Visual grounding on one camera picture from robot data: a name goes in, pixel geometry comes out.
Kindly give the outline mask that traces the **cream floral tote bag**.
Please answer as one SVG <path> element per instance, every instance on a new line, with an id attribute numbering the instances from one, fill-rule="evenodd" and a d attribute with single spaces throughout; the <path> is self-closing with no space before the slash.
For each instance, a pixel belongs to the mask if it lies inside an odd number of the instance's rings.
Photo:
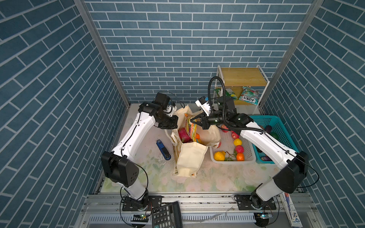
<path id="1" fill-rule="evenodd" d="M 178 116 L 178 128 L 165 130 L 165 134 L 173 144 L 173 155 L 175 158 L 174 176 L 195 178 L 208 149 L 218 148 L 221 142 L 220 130 L 214 125 L 210 126 L 208 130 L 203 130 L 200 126 L 197 127 L 201 143 L 183 143 L 181 141 L 178 130 L 185 128 L 186 118 L 194 117 L 200 113 L 202 111 L 193 113 L 188 105 L 185 108 L 180 108 L 174 113 Z"/>

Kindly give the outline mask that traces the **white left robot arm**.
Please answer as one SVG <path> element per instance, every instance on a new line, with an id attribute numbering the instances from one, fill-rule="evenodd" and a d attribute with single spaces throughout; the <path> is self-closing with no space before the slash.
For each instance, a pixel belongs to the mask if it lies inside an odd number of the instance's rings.
<path id="1" fill-rule="evenodd" d="M 138 180 L 140 166 L 135 163 L 135 157 L 140 153 L 139 146 L 142 140 L 153 126 L 157 126 L 156 124 L 152 114 L 139 111 L 123 139 L 111 152 L 106 151 L 101 155 L 105 176 L 121 185 L 134 200 L 142 200 L 147 193 L 147 187 Z"/>

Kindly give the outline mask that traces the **pink dragon fruit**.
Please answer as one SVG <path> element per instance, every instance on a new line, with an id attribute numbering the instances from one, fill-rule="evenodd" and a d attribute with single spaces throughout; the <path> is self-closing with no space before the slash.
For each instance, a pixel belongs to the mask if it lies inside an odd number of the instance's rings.
<path id="1" fill-rule="evenodd" d="M 178 134 L 180 137 L 180 140 L 182 143 L 190 143 L 192 142 L 191 137 L 188 135 L 188 133 L 186 132 L 185 128 L 181 128 L 178 130 Z"/>

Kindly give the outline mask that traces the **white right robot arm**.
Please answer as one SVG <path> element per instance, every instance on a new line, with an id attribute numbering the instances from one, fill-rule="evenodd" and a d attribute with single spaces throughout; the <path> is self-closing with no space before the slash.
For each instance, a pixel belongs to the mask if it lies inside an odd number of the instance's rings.
<path id="1" fill-rule="evenodd" d="M 260 184 L 251 193 L 253 207 L 261 208 L 264 203 L 283 192 L 293 193 L 306 178 L 309 168 L 309 157 L 305 152 L 296 152 L 276 140 L 263 130 L 247 114 L 239 114 L 234 103 L 226 104 L 226 98 L 221 101 L 218 110 L 214 110 L 211 102 L 206 97 L 196 101 L 196 105 L 202 109 L 202 113 L 192 119 L 192 123 L 207 130 L 212 125 L 224 124 L 229 130 L 238 133 L 248 140 L 279 167 L 280 171 L 269 181 Z"/>

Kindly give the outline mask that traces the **colourful snack bag top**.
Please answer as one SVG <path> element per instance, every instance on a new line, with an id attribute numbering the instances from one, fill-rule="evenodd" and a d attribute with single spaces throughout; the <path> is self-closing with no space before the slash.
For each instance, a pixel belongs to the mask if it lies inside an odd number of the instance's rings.
<path id="1" fill-rule="evenodd" d="M 201 143 L 200 135 L 197 133 L 197 124 L 191 122 L 191 116 L 188 114 L 185 114 L 185 130 L 194 142 Z"/>

